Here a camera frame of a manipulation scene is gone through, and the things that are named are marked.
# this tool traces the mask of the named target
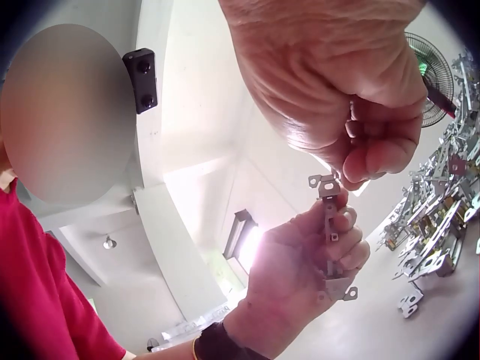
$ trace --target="pile of metal brackets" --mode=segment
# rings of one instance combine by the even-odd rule
[[[427,162],[410,173],[411,186],[403,189],[404,198],[378,242],[378,248],[384,245],[392,251],[406,243],[393,276],[406,276],[414,287],[398,304],[405,318],[418,309],[423,298],[415,280],[428,274],[448,276],[455,270],[467,225],[480,209],[479,70],[467,53],[452,67],[461,87],[456,118]]]

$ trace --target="ceiling light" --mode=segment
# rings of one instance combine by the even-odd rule
[[[107,239],[103,243],[103,247],[108,250],[113,249],[115,246],[117,246],[117,242],[115,240],[112,240],[110,238],[110,235],[107,235]]]

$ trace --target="black wristband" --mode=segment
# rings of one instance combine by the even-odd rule
[[[194,348],[199,360],[269,360],[251,349],[239,347],[222,323],[213,323],[202,331]]]

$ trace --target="gold bracelet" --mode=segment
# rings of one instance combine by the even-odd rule
[[[199,336],[197,336],[195,339],[193,339],[193,346],[192,346],[193,360],[198,360],[197,354],[195,354],[195,341],[197,341],[198,338],[199,338]]]

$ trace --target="electric fan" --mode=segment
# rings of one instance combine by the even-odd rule
[[[419,70],[428,90],[423,108],[422,127],[438,123],[445,115],[455,118],[453,104],[453,76],[444,56],[428,40],[412,33],[405,33],[408,44],[419,62]]]

